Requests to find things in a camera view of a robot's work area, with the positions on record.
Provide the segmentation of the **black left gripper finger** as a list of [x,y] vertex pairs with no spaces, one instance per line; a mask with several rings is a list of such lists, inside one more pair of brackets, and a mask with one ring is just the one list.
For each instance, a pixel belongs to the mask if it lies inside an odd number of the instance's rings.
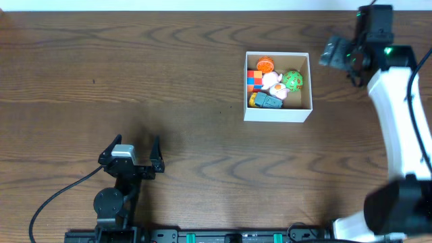
[[149,157],[151,161],[151,166],[155,173],[165,172],[165,163],[160,149],[160,137],[156,136],[153,143],[153,147]]
[[111,153],[114,149],[114,147],[118,144],[122,143],[122,135],[118,134],[113,141],[111,142],[111,144],[99,155],[100,159],[105,159],[111,156]]

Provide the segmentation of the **green polyhedral dice ball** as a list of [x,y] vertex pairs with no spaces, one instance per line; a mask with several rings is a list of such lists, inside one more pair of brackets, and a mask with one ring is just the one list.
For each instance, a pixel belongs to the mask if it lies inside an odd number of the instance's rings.
[[281,82],[291,92],[296,92],[300,91],[303,86],[303,77],[300,72],[291,70],[283,74]]

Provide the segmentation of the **orange round gear toy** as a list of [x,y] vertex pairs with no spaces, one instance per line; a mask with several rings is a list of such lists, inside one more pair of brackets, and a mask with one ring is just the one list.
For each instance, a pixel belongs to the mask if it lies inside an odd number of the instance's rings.
[[264,74],[272,72],[275,68],[274,60],[267,56],[261,57],[257,61],[256,68]]

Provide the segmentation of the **multicoloured block cube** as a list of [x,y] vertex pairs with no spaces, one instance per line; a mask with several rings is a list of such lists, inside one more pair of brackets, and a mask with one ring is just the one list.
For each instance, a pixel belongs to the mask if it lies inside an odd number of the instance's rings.
[[246,86],[248,92],[260,92],[263,87],[263,73],[259,70],[248,70]]

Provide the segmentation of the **grey yellow toy truck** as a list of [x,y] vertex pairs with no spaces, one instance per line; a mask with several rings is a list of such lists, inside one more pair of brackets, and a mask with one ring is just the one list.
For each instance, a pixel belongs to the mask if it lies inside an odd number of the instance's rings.
[[253,108],[280,109],[282,100],[263,92],[253,92],[248,100],[248,106]]

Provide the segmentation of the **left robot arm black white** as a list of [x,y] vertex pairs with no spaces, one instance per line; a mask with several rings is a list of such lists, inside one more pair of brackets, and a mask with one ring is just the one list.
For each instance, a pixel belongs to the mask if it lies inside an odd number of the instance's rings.
[[149,159],[150,165],[139,165],[134,146],[122,144],[121,135],[99,155],[98,163],[104,172],[115,178],[115,185],[101,190],[94,198],[97,227],[123,230],[130,226],[141,182],[153,180],[165,171],[159,137],[155,138]]

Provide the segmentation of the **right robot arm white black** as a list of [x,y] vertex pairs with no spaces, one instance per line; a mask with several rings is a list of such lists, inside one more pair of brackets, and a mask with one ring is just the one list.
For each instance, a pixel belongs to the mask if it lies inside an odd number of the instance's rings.
[[431,233],[431,133],[419,97],[412,47],[363,43],[333,36],[319,60],[351,76],[371,71],[365,84],[377,112],[389,181],[367,195],[363,209],[336,219],[336,242],[397,242]]

